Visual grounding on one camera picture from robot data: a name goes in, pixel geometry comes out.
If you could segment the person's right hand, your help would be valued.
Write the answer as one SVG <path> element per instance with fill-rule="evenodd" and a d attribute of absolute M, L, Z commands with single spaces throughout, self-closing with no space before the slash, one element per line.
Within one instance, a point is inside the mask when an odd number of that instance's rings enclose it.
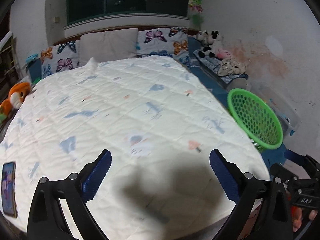
<path fill-rule="evenodd" d="M 302 221 L 303 218 L 308 216 L 308 219 L 310 221 L 313 221 L 316 216 L 318 211 L 317 210 L 311 210 L 311 211 L 305 211 L 301 207 L 297 206 L 291 206 L 291 217 L 292 217 L 292 225 L 293 225 L 293 231 L 296 232 L 301 226 L 302 226 Z"/>

